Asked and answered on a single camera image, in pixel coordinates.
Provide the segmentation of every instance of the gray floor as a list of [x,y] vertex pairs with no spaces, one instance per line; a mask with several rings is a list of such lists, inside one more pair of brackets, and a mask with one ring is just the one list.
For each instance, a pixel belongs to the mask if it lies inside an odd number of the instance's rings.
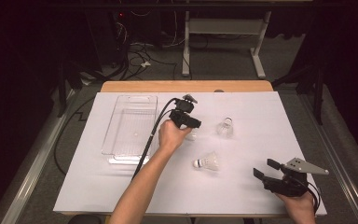
[[[281,37],[266,39],[260,51],[260,59],[264,66],[267,80],[272,81],[287,74],[296,52],[302,42],[302,37],[284,40]],[[205,46],[203,37],[195,36],[191,39],[190,65],[192,78],[197,80],[208,79],[257,79],[249,48],[255,44],[255,37],[239,39],[209,39],[208,47]],[[155,49],[147,47],[147,52],[156,61],[164,63],[177,63],[175,70],[172,64],[157,63],[151,60],[152,64],[141,75],[132,79],[143,80],[171,80],[174,74],[175,79],[188,79],[181,76],[182,69],[182,48]],[[133,63],[140,64],[141,59],[133,59]],[[106,66],[104,72],[111,70]],[[318,223],[358,223],[358,146],[349,133],[345,122],[337,112],[334,101],[324,89],[323,104],[323,126],[315,125],[310,115],[310,101],[312,95],[297,95],[294,87],[296,84],[281,85],[278,91],[288,118],[295,131],[296,138],[300,144],[307,161],[318,164],[329,169],[329,176],[315,175],[315,181],[322,188],[323,200],[328,215],[318,217]],[[86,118],[92,106],[92,100],[96,92],[101,88],[101,83],[92,83],[85,86],[76,94],[73,106],[67,112],[72,115],[75,110],[83,112]],[[7,209],[15,198],[16,193],[30,169],[34,158],[46,141],[56,120],[57,104],[45,124],[45,128],[39,134],[24,160],[11,187],[0,203],[0,223],[2,222]],[[69,167],[76,145],[86,122],[79,119],[79,114],[68,120],[62,131],[61,138],[57,142],[58,163],[64,171]],[[67,223],[71,217],[52,212],[55,200],[64,180],[64,175],[59,172],[50,153],[43,171],[38,178],[37,184],[17,223]],[[287,218],[256,220],[255,223],[292,223]],[[190,223],[187,218],[162,218],[147,217],[144,223]],[[199,218],[196,223],[242,223],[241,219],[227,218]]]

